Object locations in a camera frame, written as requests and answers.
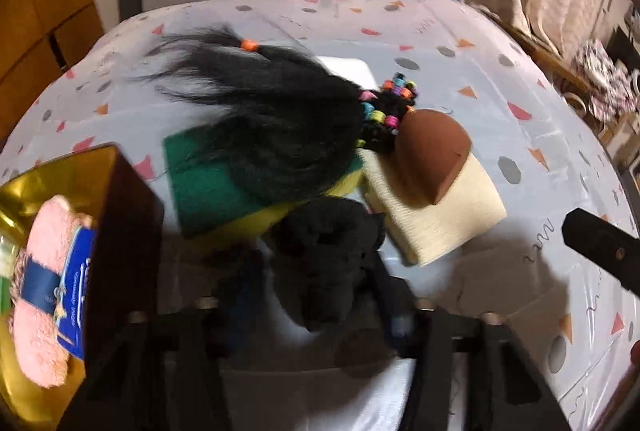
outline blue label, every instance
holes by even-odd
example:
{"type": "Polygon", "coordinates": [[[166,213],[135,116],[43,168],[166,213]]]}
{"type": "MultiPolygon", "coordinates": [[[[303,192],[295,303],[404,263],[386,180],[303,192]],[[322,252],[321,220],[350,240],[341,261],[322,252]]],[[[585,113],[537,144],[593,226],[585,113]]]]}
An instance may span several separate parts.
{"type": "Polygon", "coordinates": [[[43,312],[53,315],[56,310],[56,289],[60,276],[29,259],[24,269],[24,282],[20,297],[43,312]]]}
{"type": "Polygon", "coordinates": [[[78,359],[84,359],[84,353],[82,353],[84,293],[89,277],[94,236],[95,231],[92,229],[82,227],[76,231],[58,289],[60,299],[55,316],[58,342],[78,359]]]}

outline brown heart-shaped object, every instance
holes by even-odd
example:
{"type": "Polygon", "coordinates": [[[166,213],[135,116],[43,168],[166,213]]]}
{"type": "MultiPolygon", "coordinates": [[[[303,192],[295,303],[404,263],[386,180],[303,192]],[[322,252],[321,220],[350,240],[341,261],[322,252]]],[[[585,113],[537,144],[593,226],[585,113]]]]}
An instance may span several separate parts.
{"type": "Polygon", "coordinates": [[[437,204],[460,174],[471,151],[465,129],[435,110],[407,112],[396,136],[396,162],[405,185],[437,204]]]}

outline black wig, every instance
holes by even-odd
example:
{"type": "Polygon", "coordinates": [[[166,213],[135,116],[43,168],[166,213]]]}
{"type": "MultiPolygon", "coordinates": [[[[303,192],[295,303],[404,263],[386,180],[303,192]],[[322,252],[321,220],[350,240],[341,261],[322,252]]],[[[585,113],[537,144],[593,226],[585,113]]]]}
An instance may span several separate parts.
{"type": "Polygon", "coordinates": [[[236,185],[269,202],[309,199],[350,168],[363,127],[360,88],[291,48],[241,49],[230,29],[166,36],[150,55],[180,56],[149,78],[178,78],[162,93],[226,106],[205,127],[194,164],[223,160],[236,185]]]}

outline orange hair tie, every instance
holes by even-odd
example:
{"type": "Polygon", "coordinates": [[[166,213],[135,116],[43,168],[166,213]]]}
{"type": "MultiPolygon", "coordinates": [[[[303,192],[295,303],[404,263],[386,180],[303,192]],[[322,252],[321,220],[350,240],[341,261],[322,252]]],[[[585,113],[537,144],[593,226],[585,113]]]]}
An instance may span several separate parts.
{"type": "Polygon", "coordinates": [[[245,39],[242,43],[240,43],[240,48],[246,50],[247,52],[256,52],[260,45],[255,41],[251,41],[250,39],[245,39]]]}

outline patterned tablecloth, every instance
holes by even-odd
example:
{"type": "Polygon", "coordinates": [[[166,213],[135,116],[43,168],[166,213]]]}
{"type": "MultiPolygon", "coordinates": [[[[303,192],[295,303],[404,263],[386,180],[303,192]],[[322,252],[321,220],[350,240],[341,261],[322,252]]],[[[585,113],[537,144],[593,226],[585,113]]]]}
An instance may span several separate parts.
{"type": "MultiPolygon", "coordinates": [[[[105,34],[30,107],[0,155],[0,182],[71,151],[117,142],[166,203],[162,308],[207,293],[214,272],[177,236],[161,142],[201,123],[209,110],[168,101],[154,83],[132,78],[160,68],[163,56],[145,54],[162,34],[223,21],[260,42],[364,60],[380,83],[404,72],[420,88],[418,107],[465,127],[508,217],[425,268],[405,265],[387,240],[385,262],[416,294],[449,311],[507,316],[572,428],[593,425],[630,365],[639,304],[566,248],[559,229],[575,207],[633,235],[635,223],[588,128],[506,34],[459,2],[209,0],[140,14],[105,34]]],[[[268,273],[258,329],[223,371],[235,429],[394,429],[412,361],[389,356],[371,303],[358,303],[344,325],[310,334],[290,301],[268,273]]],[[[463,422],[464,364],[456,360],[452,429],[463,422]]]]}

